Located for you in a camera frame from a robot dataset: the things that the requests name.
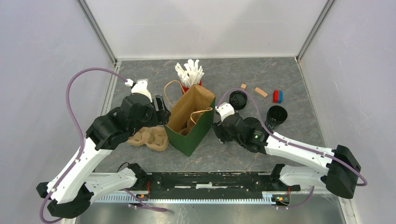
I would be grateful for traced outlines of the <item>green paper bag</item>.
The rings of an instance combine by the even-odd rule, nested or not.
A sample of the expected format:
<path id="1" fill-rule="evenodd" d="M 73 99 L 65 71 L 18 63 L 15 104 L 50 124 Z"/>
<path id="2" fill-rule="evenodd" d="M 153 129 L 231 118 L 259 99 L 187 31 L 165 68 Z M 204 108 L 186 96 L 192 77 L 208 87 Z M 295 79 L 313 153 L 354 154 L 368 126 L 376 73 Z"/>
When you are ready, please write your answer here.
<path id="1" fill-rule="evenodd" d="M 179 84 L 182 95 L 173 104 L 166 94 L 171 83 Z M 169 143 L 190 157 L 207 135 L 213 124 L 215 95 L 205 87 L 194 84 L 184 91 L 182 84 L 173 80 L 164 87 L 164 95 L 171 105 L 171 115 L 164 125 Z"/>

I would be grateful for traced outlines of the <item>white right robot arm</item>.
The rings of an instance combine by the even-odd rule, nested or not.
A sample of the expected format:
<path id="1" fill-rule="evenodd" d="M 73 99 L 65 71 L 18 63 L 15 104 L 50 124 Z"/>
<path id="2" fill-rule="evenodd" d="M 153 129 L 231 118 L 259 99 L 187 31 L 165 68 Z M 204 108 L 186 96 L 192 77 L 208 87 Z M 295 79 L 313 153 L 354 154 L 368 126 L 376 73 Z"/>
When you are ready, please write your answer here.
<path id="1" fill-rule="evenodd" d="M 300 167 L 285 164 L 274 167 L 269 183 L 275 190 L 308 185 L 325 187 L 345 199 L 354 196 L 361 166 L 346 146 L 338 145 L 332 149 L 305 144 L 277 132 L 267 132 L 258 119 L 243 119 L 239 114 L 213 123 L 212 127 L 222 144 L 234 141 L 252 153 L 283 157 L 300 163 Z"/>

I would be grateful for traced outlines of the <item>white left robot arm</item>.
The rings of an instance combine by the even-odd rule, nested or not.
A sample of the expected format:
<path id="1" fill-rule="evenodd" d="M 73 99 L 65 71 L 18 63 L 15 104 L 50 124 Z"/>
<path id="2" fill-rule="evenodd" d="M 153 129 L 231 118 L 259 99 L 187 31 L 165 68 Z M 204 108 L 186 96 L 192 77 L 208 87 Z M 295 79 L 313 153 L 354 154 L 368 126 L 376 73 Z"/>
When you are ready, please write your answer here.
<path id="1" fill-rule="evenodd" d="M 163 97 L 154 100 L 141 93 L 125 97 L 121 106 L 97 117 L 86 131 L 85 144 L 61 173 L 50 182 L 39 183 L 36 190 L 53 217 L 75 218 L 98 199 L 122 189 L 146 190 L 149 177 L 137 164 L 102 179 L 87 178 L 117 146 L 143 127 L 165 125 L 170 111 Z"/>

